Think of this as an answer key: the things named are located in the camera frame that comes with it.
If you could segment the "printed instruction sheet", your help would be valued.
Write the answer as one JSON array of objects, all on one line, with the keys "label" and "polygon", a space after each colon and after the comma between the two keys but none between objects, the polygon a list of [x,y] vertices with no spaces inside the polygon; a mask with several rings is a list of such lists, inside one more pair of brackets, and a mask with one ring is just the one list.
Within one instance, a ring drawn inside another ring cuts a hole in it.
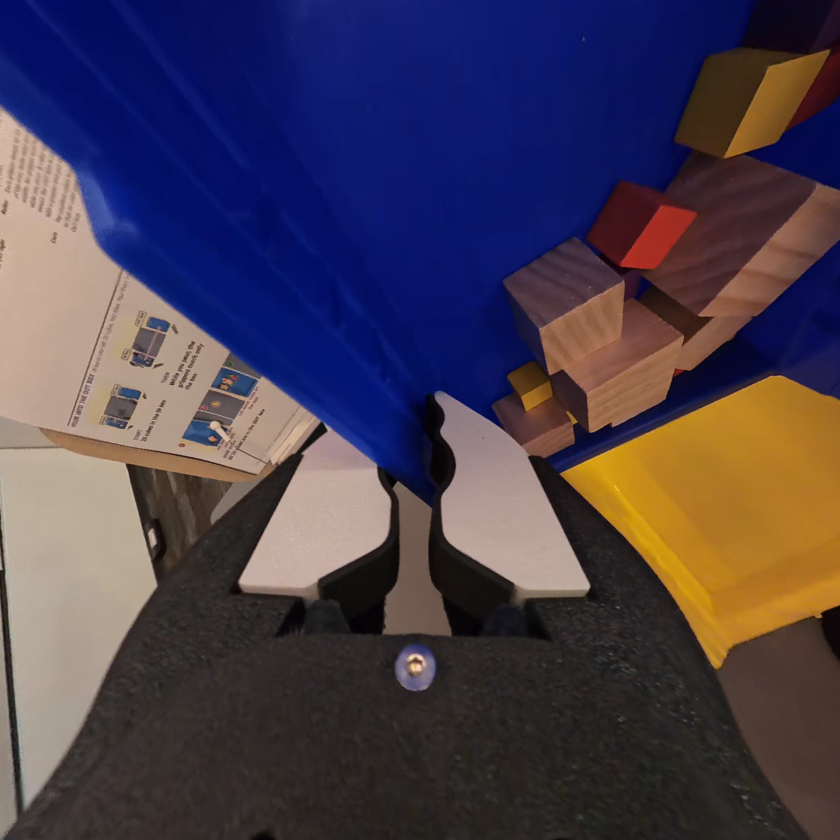
[{"label": "printed instruction sheet", "polygon": [[113,262],[68,163],[4,110],[1,414],[251,474],[315,417]]}]

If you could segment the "pile of coloured wooden cubes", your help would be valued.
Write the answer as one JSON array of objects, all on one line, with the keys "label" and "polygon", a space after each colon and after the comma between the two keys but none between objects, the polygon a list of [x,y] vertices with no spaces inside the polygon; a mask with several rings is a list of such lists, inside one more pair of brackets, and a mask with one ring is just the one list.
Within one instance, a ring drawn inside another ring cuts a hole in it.
[{"label": "pile of coloured wooden cubes", "polygon": [[739,47],[705,59],[665,192],[620,181],[586,239],[503,286],[535,361],[493,405],[530,456],[666,398],[838,244],[838,189],[750,153],[838,98],[838,2],[756,2]]}]

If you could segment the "yellow plastic box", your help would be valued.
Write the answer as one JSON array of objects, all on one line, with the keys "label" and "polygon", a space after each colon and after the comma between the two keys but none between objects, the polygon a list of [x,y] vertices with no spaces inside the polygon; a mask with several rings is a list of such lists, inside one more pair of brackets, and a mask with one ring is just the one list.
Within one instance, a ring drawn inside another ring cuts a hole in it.
[{"label": "yellow plastic box", "polygon": [[646,560],[712,666],[839,604],[839,401],[771,376],[562,474]]}]

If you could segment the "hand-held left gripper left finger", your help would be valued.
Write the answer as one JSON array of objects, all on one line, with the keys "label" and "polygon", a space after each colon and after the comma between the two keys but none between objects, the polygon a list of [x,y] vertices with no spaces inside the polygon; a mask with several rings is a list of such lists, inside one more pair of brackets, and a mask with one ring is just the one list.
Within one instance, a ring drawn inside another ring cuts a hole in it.
[{"label": "hand-held left gripper left finger", "polygon": [[238,588],[334,601],[356,633],[382,634],[399,568],[392,479],[329,430],[301,453]]}]

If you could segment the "blue plastic box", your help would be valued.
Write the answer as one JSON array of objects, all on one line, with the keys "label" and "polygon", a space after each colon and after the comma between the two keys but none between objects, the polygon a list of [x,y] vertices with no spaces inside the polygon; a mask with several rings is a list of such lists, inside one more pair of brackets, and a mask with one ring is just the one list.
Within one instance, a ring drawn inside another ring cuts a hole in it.
[{"label": "blue plastic box", "polygon": [[2,2],[2,416],[120,444],[114,385],[222,363],[96,345],[139,281],[427,494],[427,394],[529,357],[505,276],[663,188],[754,2]]}]

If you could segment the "brown cardboard backing board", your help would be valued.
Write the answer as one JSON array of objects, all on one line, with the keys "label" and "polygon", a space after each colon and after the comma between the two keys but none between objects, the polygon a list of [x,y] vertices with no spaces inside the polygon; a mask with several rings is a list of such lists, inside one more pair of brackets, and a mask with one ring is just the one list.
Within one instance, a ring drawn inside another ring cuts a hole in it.
[{"label": "brown cardboard backing board", "polygon": [[227,461],[217,464],[211,459],[135,446],[132,440],[133,432],[129,432],[128,444],[122,444],[114,430],[111,430],[111,435],[105,436],[93,433],[91,428],[85,430],[83,434],[76,434],[69,429],[56,430],[40,427],[38,430],[47,437],[50,443],[78,455],[210,480],[243,482],[266,478],[282,460],[302,451],[305,444],[311,438],[321,434],[324,429],[323,424],[314,416],[300,420],[293,425],[289,435],[276,444],[267,462],[263,466],[259,465],[255,474],[237,469]]}]

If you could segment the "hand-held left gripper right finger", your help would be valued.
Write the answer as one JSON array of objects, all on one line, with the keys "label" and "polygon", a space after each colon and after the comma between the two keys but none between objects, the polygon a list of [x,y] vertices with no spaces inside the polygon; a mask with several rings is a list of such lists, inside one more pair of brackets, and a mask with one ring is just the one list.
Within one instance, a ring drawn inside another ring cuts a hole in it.
[{"label": "hand-held left gripper right finger", "polygon": [[428,569],[452,634],[539,635],[531,602],[592,592],[548,492],[558,475],[445,392],[426,396],[425,429]]}]

